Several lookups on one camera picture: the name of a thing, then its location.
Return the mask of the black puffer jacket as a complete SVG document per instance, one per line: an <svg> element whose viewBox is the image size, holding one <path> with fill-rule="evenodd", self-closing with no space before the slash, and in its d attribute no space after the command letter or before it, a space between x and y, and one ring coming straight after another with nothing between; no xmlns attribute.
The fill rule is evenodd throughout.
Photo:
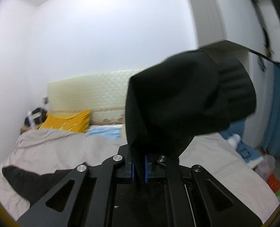
<svg viewBox="0 0 280 227"><path fill-rule="evenodd" d="M196 135L223 131L251 115L253 83L241 62L216 63L202 50L173 55L129 80L125 106L127 143L135 180L122 187L124 200L152 198L145 191L149 161L178 159Z"/></svg>

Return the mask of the grey bed duvet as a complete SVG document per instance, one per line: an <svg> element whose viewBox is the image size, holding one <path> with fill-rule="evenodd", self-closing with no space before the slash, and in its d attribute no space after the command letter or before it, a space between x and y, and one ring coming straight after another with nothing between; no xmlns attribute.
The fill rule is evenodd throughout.
<svg viewBox="0 0 280 227"><path fill-rule="evenodd" d="M2 174L2 168L16 166L39 175L72 169L86 162L100 165L115 155L126 141L58 130L23 133L14 151L0 165L0 203L18 219L29 209L29 202L19 196ZM265 222L279 201L269 185L241 158L218 133L197 136L180 156L182 166L203 166L223 186Z"/></svg>

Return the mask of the wooden nightstand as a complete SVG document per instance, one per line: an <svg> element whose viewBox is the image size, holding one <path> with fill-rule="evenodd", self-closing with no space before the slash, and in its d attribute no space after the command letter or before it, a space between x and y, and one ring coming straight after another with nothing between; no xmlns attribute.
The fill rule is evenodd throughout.
<svg viewBox="0 0 280 227"><path fill-rule="evenodd" d="M23 125L21 128L20 128L20 135L22 135L23 133L25 132L28 132L30 130L38 130L40 126L35 126L35 127L31 127L31 126L25 126Z"/></svg>

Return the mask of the yellow pillow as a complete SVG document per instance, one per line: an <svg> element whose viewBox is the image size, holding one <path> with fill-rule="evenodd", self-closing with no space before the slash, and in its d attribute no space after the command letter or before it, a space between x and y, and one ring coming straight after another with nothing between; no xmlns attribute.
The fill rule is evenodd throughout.
<svg viewBox="0 0 280 227"><path fill-rule="evenodd" d="M48 112L47 118L38 128L85 133L90 126L90 110L82 112Z"/></svg>

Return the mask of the black bag on nightstand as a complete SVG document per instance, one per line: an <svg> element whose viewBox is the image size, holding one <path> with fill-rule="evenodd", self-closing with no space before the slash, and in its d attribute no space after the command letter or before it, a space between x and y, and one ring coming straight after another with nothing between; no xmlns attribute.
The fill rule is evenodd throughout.
<svg viewBox="0 0 280 227"><path fill-rule="evenodd" d="M27 117L25 118L24 125L29 127L30 126L30 119L36 126L39 126L47 119L48 111L43 107L38 107L33 111L28 111Z"/></svg>

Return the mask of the light blue bed sheet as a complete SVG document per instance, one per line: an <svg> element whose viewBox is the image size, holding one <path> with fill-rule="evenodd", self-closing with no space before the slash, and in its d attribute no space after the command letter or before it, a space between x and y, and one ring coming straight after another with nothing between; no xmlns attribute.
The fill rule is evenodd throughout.
<svg viewBox="0 0 280 227"><path fill-rule="evenodd" d="M122 124L93 125L90 126L85 134L91 136L102 136L109 140L118 140L121 139L122 129Z"/></svg>

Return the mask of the blue curtain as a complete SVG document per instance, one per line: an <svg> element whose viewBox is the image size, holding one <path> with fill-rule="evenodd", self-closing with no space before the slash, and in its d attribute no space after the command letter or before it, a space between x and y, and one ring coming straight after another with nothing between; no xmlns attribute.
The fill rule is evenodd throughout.
<svg viewBox="0 0 280 227"><path fill-rule="evenodd" d="M280 155L280 64L273 68L273 96L262 148L272 156Z"/></svg>

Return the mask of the cream quilted headboard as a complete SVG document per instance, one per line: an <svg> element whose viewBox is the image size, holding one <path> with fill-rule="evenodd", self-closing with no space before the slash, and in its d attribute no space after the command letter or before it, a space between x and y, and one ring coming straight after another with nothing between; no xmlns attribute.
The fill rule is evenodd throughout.
<svg viewBox="0 0 280 227"><path fill-rule="evenodd" d="M124 124L129 79L139 72L120 70L49 82L49 111L69 116L90 110L90 124Z"/></svg>

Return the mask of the grey white wardrobe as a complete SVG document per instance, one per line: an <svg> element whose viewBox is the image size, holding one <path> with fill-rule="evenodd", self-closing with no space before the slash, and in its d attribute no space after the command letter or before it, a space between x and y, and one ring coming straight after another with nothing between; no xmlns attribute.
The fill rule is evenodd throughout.
<svg viewBox="0 0 280 227"><path fill-rule="evenodd" d="M245 121L242 140L261 146L267 134L275 86L275 64L266 60L265 36L252 0L189 0L196 46L215 61L237 58L257 95L257 108Z"/></svg>

